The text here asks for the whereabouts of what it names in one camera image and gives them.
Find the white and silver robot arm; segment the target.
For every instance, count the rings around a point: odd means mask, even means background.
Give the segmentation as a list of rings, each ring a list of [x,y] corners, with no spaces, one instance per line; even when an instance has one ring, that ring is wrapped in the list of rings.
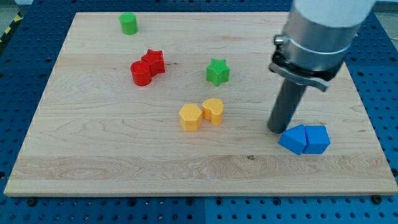
[[[374,0],[294,0],[275,35],[269,68],[286,80],[326,91]]]

